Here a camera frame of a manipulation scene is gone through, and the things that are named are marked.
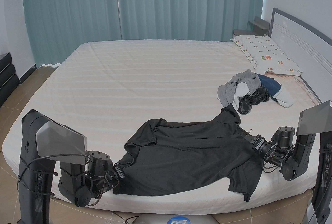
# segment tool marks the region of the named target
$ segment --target black furniture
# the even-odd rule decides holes
[[[233,30],[233,37],[238,35],[256,35],[256,36],[263,36],[269,34],[270,23],[255,16],[254,22],[248,21],[253,26],[253,31],[250,30],[240,30],[234,29]]]
[[[0,107],[19,83],[10,53],[0,55]]]

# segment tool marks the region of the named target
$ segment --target bed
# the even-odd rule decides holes
[[[287,38],[283,18],[290,24],[291,19],[275,9],[271,37],[288,54],[285,48],[289,45],[300,47],[295,43],[287,45],[285,39],[281,41],[282,37]],[[296,55],[291,57],[299,63]],[[243,52],[230,42],[133,40],[83,44],[25,106],[3,143],[4,157],[18,174],[21,119],[35,109],[85,135],[88,150],[105,152],[117,162],[125,154],[126,141],[148,119],[164,118],[169,122],[213,119],[222,108],[217,97],[218,86],[248,68],[254,70]],[[320,103],[317,89],[312,88],[315,87],[312,77],[304,78],[310,87],[301,77],[272,77],[286,86],[294,104],[283,108],[270,99],[253,106],[250,114],[241,116],[240,125],[266,139],[270,139],[279,126],[297,127],[299,113]],[[312,188],[318,150],[319,137],[316,137],[308,170],[293,181],[284,180],[278,171],[262,173],[249,202],[243,201],[242,194],[228,191],[229,179],[223,178],[199,189],[165,196],[114,195],[110,191],[95,207],[164,214],[216,214],[253,208]],[[58,162],[55,171],[60,171]],[[53,178],[52,192],[66,200],[58,190],[58,181],[59,176]]]

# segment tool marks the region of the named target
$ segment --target tile floor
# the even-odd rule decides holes
[[[0,108],[0,146],[2,146],[11,125],[25,107],[32,95],[54,72],[52,67],[37,69],[22,85],[19,85]],[[6,164],[0,153],[0,224],[16,223],[20,218],[20,206],[16,190],[16,175]],[[300,224],[312,190],[260,207],[233,213],[216,214],[219,223],[232,224]],[[139,214],[117,212],[127,219]],[[54,224],[121,224],[124,221],[110,211],[93,208],[77,208],[73,204],[52,199],[50,217]]]

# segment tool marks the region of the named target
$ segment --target pillow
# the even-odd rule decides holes
[[[239,35],[231,40],[245,53],[257,73],[301,75],[297,64],[269,36]]]

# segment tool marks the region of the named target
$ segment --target black dresser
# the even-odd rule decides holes
[[[0,55],[0,107],[19,83],[10,53]]]

